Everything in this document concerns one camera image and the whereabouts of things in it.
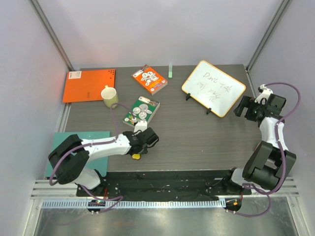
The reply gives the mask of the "yellow bone-shaped eraser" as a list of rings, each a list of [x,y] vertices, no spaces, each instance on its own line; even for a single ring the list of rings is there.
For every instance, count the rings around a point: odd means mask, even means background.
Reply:
[[[132,159],[134,160],[140,160],[141,159],[141,154],[133,154]]]

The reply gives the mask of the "yellow framed whiteboard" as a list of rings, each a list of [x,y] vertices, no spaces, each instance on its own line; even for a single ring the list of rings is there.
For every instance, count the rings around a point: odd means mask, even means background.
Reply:
[[[182,85],[182,91],[218,117],[224,117],[246,86],[205,60],[199,62]]]

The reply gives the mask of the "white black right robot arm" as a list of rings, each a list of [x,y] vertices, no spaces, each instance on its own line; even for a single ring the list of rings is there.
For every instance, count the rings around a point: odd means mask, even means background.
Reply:
[[[296,154],[288,151],[284,142],[284,122],[278,123],[285,103],[285,98],[275,94],[260,99],[243,96],[234,109],[238,117],[244,108],[248,109],[245,118],[257,122],[262,141],[244,168],[234,170],[232,175],[242,174],[244,183],[256,184],[273,193],[282,185],[296,161]]]

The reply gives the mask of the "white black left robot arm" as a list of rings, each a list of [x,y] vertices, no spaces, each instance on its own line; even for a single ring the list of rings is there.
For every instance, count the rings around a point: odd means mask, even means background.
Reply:
[[[51,167],[50,185],[74,182],[100,196],[105,189],[97,170],[87,167],[91,161],[112,155],[145,154],[159,141],[152,128],[125,131],[115,137],[96,140],[81,139],[77,134],[68,136],[48,156]]]

